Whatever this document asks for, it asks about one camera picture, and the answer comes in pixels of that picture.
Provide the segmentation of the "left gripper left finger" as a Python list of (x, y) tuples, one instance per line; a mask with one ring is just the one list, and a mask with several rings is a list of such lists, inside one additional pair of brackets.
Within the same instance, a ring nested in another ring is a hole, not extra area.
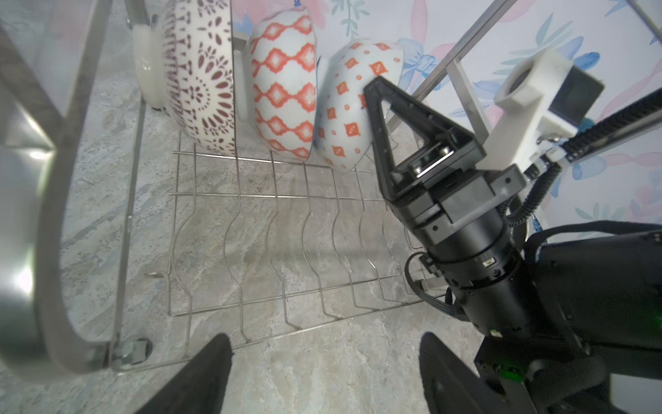
[(221, 413), (232, 358), (230, 338), (216, 335), (136, 413)]

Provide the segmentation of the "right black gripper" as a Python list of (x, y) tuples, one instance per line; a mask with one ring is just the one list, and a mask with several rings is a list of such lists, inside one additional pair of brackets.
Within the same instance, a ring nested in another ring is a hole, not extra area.
[(477, 169), (486, 152), (472, 131), (384, 77), (364, 98), (379, 190), (422, 244), (429, 271), (445, 279), (517, 273), (522, 259), (498, 206), (524, 189), (520, 169)]

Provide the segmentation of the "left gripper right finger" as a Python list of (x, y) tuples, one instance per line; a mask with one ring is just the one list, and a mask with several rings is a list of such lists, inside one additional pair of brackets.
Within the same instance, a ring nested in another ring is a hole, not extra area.
[(432, 332), (422, 336), (419, 366), (431, 413), (521, 413), (522, 357), (516, 344), (484, 339), (474, 374)]

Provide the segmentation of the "pale green patterned bowl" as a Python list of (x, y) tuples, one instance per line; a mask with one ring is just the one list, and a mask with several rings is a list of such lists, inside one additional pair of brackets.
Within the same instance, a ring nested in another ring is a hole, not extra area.
[(350, 172), (372, 145), (364, 88), (377, 77), (396, 84), (403, 63), (400, 45), (368, 38), (351, 41), (330, 59), (318, 93), (313, 146), (337, 172)]

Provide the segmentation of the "dark blue patterned bowl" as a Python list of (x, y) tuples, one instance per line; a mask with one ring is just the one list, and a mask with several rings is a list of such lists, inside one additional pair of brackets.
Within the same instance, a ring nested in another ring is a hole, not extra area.
[(317, 38), (308, 10), (283, 10), (260, 22), (245, 62), (258, 137), (277, 155), (308, 160), (317, 113)]

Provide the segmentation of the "white maroon patterned bowl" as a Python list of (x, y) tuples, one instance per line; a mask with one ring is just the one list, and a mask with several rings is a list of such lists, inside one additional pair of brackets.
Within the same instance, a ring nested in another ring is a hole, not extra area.
[(231, 3), (169, 1), (160, 30), (168, 115), (201, 148), (234, 155)]

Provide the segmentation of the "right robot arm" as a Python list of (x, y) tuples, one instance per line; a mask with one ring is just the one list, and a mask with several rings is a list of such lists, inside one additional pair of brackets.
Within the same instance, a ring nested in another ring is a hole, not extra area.
[(409, 286), (484, 337), (472, 367), (435, 334), (419, 369), (432, 413), (614, 413), (612, 374), (661, 376), (661, 228), (601, 220), (512, 232), (561, 166), (548, 163), (529, 196), (516, 166), (481, 171), (472, 132), (378, 77), (364, 91), (379, 190), (422, 243), (415, 253), (446, 296)]

